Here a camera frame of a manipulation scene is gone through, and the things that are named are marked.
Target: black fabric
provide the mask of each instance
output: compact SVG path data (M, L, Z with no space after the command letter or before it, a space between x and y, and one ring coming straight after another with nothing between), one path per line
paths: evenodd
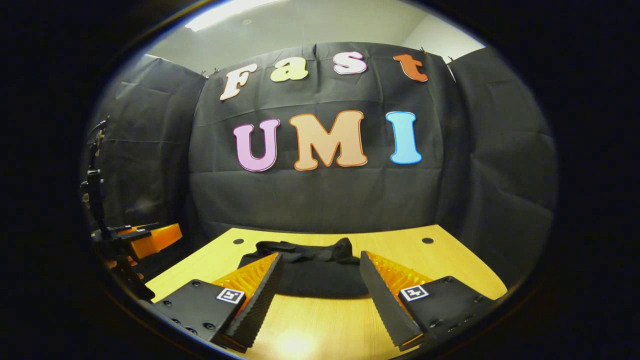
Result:
M553 220L552 133L531 91L493 49L449 66L470 124L468 211L453 234L511 286L535 265Z
M341 76L332 57L343 51L364 55L368 69ZM408 78L393 56L410 54L429 80ZM307 60L305 79L276 83L274 64L290 56ZM220 101L226 74L251 63L240 93ZM361 167L295 170L298 137L289 119L314 114L329 130L344 110L364 114L361 139L369 161ZM390 111L410 111L422 161L390 160L395 143ZM265 172L249 172L237 159L235 127L252 124L252 150L264 154L259 124L280 119L278 155ZM220 70L209 78L196 109L189 148L189 184L201 224L210 238L225 224L305 233L387 231L443 223L461 224L468 184L468 126L455 82L443 59L405 47L356 42L315 44L274 51Z
M244 255L238 268L279 252L284 274L277 293L301 297L348 299L369 293L360 275L360 258L353 256L348 238L327 247L286 241L260 241L256 251Z
M183 239L135 266L145 281L204 244L187 186L187 155L205 81L170 61L144 55L115 76L88 127L110 116L96 158L104 178L107 225L180 224ZM89 138L87 150L94 139ZM88 151L83 160L88 166Z

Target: ceiling light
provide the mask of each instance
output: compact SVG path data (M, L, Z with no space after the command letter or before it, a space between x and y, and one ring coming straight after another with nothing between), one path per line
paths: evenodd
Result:
M230 0L204 12L197 18L190 21L184 27L193 31L200 31L228 17L257 8L269 3L276 3L283 0Z

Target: screw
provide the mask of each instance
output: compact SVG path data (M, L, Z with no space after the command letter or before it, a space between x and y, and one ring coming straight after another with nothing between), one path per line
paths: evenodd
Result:
M433 329L436 326L440 326L441 323L442 323L442 320L436 320L436 321L432 322L431 324L429 324L429 327Z

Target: wooden table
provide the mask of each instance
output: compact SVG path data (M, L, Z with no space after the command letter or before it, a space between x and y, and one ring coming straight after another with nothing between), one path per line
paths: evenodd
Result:
M368 250L432 279L453 275L490 299L507 292L495 273L438 225L381 233L296 234L231 229L152 279L158 301L192 279L214 281L234 271L258 241L333 245L347 236L353 254ZM423 243L423 238L433 243ZM236 239L244 242L234 244ZM393 346L370 297L329 300L275 295L249 359L389 359L406 353Z

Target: cutout letter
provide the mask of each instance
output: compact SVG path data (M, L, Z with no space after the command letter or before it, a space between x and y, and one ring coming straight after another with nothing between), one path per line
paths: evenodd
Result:
M396 138L396 152L391 155L391 161L396 164L415 164L422 161L422 155L415 146L413 122L415 115L406 111L387 113L387 120L394 126Z
M359 74L367 70L367 63L358 60L362 58L362 54L356 51L336 54L333 57L333 62L336 63L336 66L334 66L333 69L340 75Z
M229 72L227 74L227 85L225 86L225 91L220 95L220 100L226 100L240 94L240 90L238 90L237 86L244 86L246 81L249 79L249 73L254 72L257 69L258 64L251 64Z
M335 151L340 146L336 163L342 167L358 167L367 163L360 141L360 122L364 115L360 111L342 111L335 118L331 132L327 133L313 114L294 116L289 123L298 131L298 161L296 170L313 170L318 162L313 158L312 147L326 167L331 165Z
M280 126L278 119L269 119L260 123L264 130L264 156L256 159L251 154L251 133L253 125L247 124L234 129L240 165L249 171L265 171L276 162L278 149L276 148L276 127Z
M397 55L394 56L395 61L400 61L400 65L402 65L402 71L409 78L412 78L416 81L427 81L429 78L427 75L422 74L418 71L418 66L422 66L422 62L418 60L414 60L413 57L409 54Z
M309 71L305 70L307 61L304 58L287 58L276 63L276 69L271 73L271 80L300 80L303 79Z

